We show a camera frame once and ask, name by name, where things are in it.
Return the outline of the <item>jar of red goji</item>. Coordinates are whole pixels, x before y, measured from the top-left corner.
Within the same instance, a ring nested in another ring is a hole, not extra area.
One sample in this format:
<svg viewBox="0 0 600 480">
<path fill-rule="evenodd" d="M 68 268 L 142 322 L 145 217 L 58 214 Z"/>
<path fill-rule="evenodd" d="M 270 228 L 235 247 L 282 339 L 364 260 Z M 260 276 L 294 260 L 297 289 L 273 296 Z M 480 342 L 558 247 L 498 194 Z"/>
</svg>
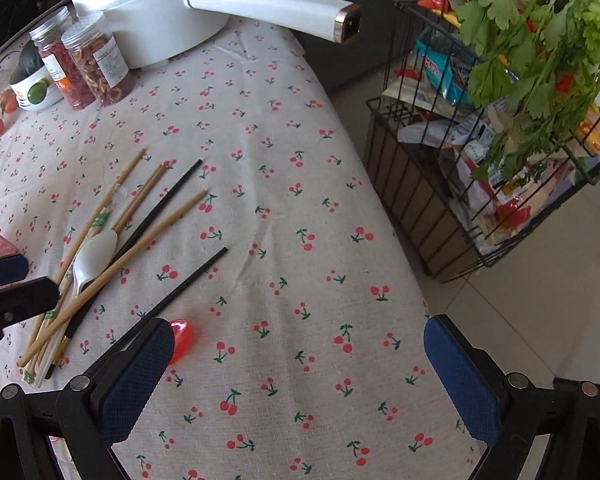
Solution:
<svg viewBox="0 0 600 480">
<path fill-rule="evenodd" d="M 74 110 L 83 110 L 95 101 L 95 96 L 61 41 L 61 36 L 73 23 L 72 14 L 63 6 L 30 30 L 29 35 L 67 103 Z"/>
</svg>

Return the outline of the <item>leafy green vegetables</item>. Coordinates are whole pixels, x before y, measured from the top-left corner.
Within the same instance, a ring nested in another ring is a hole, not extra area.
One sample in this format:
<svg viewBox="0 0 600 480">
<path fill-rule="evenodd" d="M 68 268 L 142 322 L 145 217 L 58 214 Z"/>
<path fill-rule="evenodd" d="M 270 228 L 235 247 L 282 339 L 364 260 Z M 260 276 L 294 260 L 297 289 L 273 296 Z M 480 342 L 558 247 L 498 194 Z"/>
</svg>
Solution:
<svg viewBox="0 0 600 480">
<path fill-rule="evenodd" d="M 471 101 L 503 99 L 513 115 L 476 176 L 499 169 L 510 179 L 561 148 L 600 92 L 600 0 L 465 0 L 456 15 L 479 57 Z"/>
</svg>

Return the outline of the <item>jar of dried slices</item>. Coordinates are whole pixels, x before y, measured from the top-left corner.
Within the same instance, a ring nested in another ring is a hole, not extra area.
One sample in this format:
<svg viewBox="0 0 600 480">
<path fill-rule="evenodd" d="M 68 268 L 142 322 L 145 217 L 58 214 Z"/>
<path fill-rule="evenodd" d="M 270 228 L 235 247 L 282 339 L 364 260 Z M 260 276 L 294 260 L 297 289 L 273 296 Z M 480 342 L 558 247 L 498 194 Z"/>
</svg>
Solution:
<svg viewBox="0 0 600 480">
<path fill-rule="evenodd" d="M 129 66 L 102 12 L 78 18 L 61 42 L 102 106 L 116 104 L 131 92 Z"/>
</svg>

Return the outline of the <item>red plastic spoon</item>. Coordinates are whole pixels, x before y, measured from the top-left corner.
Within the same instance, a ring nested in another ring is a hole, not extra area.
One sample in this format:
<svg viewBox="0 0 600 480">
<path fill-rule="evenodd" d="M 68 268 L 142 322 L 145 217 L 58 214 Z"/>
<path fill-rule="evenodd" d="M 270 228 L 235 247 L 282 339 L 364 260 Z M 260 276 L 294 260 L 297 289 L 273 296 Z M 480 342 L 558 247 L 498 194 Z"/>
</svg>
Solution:
<svg viewBox="0 0 600 480">
<path fill-rule="evenodd" d="M 170 365 L 173 365 L 183 356 L 186 356 L 186 353 L 193 344 L 195 329 L 193 324 L 185 318 L 173 320 L 171 322 L 171 328 L 174 336 L 174 348 Z"/>
</svg>

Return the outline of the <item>white plastic spoon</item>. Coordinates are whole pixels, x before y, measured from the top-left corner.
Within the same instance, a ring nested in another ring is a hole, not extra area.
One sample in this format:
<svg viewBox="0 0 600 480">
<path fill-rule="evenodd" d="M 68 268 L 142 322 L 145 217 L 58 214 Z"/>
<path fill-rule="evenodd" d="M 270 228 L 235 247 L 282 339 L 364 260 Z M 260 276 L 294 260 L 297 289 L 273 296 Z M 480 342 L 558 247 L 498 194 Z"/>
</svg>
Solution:
<svg viewBox="0 0 600 480">
<path fill-rule="evenodd" d="M 76 299 L 84 288 L 87 288 L 95 278 L 98 278 L 106 270 L 114 256 L 118 242 L 118 233 L 112 229 L 104 229 L 102 232 L 91 237 L 76 254 L 72 266 L 73 289 L 69 302 Z M 33 385 L 38 388 L 42 386 L 46 370 L 50 367 L 53 356 L 60 344 L 64 331 L 69 322 L 61 325 L 54 336 L 46 342 L 42 351 L 35 361 L 35 378 Z"/>
</svg>

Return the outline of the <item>black chopstick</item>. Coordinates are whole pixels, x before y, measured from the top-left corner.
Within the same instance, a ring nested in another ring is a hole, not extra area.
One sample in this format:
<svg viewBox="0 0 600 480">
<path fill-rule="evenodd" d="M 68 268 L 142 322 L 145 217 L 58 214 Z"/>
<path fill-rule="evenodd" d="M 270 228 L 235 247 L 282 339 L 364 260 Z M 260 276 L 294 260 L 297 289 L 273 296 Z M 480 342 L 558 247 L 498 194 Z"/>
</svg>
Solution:
<svg viewBox="0 0 600 480">
<path fill-rule="evenodd" d="M 176 286 L 172 292 L 169 292 L 163 300 L 159 301 L 145 316 L 136 322 L 129 330 L 127 330 L 118 341 L 113 344 L 106 352 L 104 352 L 85 372 L 84 375 L 96 373 L 98 368 L 104 365 L 115 353 L 122 351 L 149 323 L 150 320 L 158 316 L 166 307 L 175 299 L 178 299 L 191 284 L 194 284 L 202 274 L 209 271 L 215 263 L 220 260 L 228 252 L 227 247 L 221 248 L 205 263 L 203 263 L 196 271 L 190 274 L 184 281 Z"/>
<path fill-rule="evenodd" d="M 202 166 L 204 161 L 202 159 L 198 159 L 193 166 L 183 174 L 176 183 L 170 188 L 166 194 L 164 194 L 163 198 L 158 201 L 158 204 L 149 211 L 149 214 L 145 217 L 145 219 L 140 222 L 140 225 L 133 232 L 133 234 L 125 241 L 122 247 L 114 254 L 114 261 L 117 261 L 121 256 L 123 256 L 126 252 L 128 252 L 145 234 L 145 232 L 149 229 L 158 217 L 159 214 L 162 213 L 163 209 L 169 205 L 172 198 L 178 194 L 178 191 L 186 185 L 188 179 Z M 87 311 L 90 310 L 92 304 L 98 297 L 100 290 L 94 293 L 93 296 L 81 307 L 81 309 L 73 315 L 72 319 L 69 321 L 67 328 L 64 331 L 64 336 L 62 337 L 59 346 L 56 349 L 56 352 L 53 356 L 52 362 L 50 362 L 50 367 L 46 370 L 44 378 L 50 379 L 56 368 L 60 367 L 60 363 L 62 358 L 65 356 L 66 349 L 68 347 L 69 342 L 73 338 L 74 334 L 78 330 L 78 327 L 84 320 L 87 315 Z"/>
</svg>

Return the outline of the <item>cherry print tablecloth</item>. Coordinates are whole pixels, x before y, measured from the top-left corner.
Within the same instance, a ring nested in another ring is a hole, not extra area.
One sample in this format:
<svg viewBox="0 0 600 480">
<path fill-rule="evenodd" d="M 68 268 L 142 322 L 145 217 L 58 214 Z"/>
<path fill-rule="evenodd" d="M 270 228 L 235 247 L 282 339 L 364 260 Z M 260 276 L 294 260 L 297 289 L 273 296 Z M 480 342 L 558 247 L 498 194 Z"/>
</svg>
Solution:
<svg viewBox="0 0 600 480">
<path fill-rule="evenodd" d="M 118 174 L 122 209 L 204 199 L 124 266 L 48 386 L 166 309 L 196 330 L 117 456 L 134 479 L 464 479 L 478 448 L 422 350 L 426 304 L 332 104 L 285 29 L 234 18 L 121 102 L 15 116 L 0 233 L 51 276 Z"/>
</svg>

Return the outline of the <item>dark green pumpkin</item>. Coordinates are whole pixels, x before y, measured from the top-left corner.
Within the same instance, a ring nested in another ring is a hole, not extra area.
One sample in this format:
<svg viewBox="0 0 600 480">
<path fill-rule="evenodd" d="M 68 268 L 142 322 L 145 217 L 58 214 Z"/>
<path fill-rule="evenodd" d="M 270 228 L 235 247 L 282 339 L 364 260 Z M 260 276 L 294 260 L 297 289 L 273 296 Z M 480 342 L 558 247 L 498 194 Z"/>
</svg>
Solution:
<svg viewBox="0 0 600 480">
<path fill-rule="evenodd" d="M 24 73 L 24 76 L 29 77 L 37 72 L 44 65 L 38 48 L 32 40 L 27 41 L 20 52 L 18 66 Z"/>
</svg>

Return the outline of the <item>white electric pot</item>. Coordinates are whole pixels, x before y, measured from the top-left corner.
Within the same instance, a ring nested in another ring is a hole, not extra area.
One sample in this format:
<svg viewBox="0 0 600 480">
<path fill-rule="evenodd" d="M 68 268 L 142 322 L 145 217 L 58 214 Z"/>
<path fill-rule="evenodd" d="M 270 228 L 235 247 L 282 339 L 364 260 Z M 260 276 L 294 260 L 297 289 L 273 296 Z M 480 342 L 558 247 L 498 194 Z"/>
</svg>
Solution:
<svg viewBox="0 0 600 480">
<path fill-rule="evenodd" d="M 105 15 L 132 70 L 155 65 L 202 44 L 219 32 L 232 15 L 271 23 L 266 14 L 280 9 L 274 0 L 71 1 L 79 16 L 95 12 Z"/>
</svg>

